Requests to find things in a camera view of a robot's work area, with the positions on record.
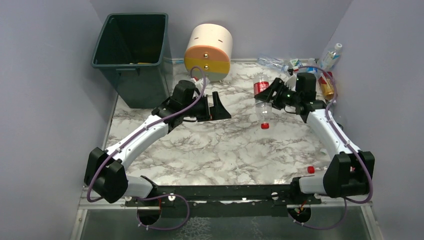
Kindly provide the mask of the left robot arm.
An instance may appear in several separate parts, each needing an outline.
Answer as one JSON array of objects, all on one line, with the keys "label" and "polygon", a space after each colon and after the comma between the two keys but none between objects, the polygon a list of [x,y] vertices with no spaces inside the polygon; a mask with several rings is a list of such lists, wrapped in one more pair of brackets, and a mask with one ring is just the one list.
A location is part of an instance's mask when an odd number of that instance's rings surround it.
[{"label": "left robot arm", "polygon": [[173,93],[132,133],[105,150],[94,148],[88,155],[83,182],[88,193],[95,191],[98,200],[115,203],[121,197],[145,198],[154,184],[145,177],[127,178],[126,170],[150,145],[169,134],[186,117],[196,122],[231,119],[219,94],[212,93],[213,105],[205,94],[208,78],[180,80]]}]

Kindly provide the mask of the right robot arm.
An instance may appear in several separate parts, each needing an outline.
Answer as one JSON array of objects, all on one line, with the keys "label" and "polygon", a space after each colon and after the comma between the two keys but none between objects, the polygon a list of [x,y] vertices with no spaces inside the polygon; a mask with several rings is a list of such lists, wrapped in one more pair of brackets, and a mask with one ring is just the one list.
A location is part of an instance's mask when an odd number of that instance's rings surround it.
[{"label": "right robot arm", "polygon": [[313,129],[328,152],[331,161],[327,170],[293,180],[295,189],[331,198],[372,196],[375,157],[351,143],[327,104],[316,99],[316,78],[312,73],[297,74],[294,90],[280,78],[273,82],[258,79],[253,83],[253,92],[255,100],[264,103],[267,110],[294,107],[295,114]]}]

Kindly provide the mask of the red label clear bottle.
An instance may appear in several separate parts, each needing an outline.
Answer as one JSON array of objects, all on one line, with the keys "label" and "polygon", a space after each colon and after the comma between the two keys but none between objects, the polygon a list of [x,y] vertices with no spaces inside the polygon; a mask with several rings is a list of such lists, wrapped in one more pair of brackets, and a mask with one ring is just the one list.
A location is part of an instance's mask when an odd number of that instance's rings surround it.
[{"label": "red label clear bottle", "polygon": [[266,88],[269,87],[269,77],[263,73],[256,75],[253,79],[253,93],[255,100],[255,111],[260,123],[260,128],[262,130],[267,130],[270,128],[270,119],[272,116],[272,104],[263,100],[262,98],[257,98],[257,95],[262,93]]}]

